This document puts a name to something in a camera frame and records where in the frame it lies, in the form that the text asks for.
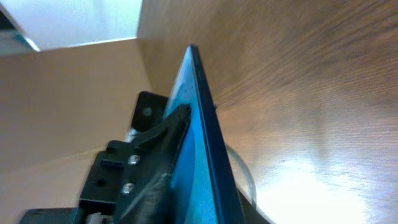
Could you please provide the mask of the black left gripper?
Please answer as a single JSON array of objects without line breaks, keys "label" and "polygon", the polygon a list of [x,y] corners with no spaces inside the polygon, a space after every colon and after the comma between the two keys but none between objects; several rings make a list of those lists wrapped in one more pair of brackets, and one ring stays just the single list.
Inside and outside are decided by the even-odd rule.
[{"label": "black left gripper", "polygon": [[[186,104],[162,120],[167,100],[139,93],[126,140],[112,140],[97,153],[77,207],[30,209],[19,222],[111,223],[113,215],[114,223],[167,223],[173,202],[170,183],[190,125]],[[129,142],[128,157],[139,157],[135,165],[124,152]]]}]

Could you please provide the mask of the blue Galaxy smartphone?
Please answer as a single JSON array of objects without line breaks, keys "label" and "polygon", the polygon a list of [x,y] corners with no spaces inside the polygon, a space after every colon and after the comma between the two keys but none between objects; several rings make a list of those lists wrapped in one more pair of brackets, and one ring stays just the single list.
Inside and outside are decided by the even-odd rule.
[{"label": "blue Galaxy smartphone", "polygon": [[200,53],[184,53],[165,114],[190,106],[190,124],[172,179],[175,223],[245,223]]}]

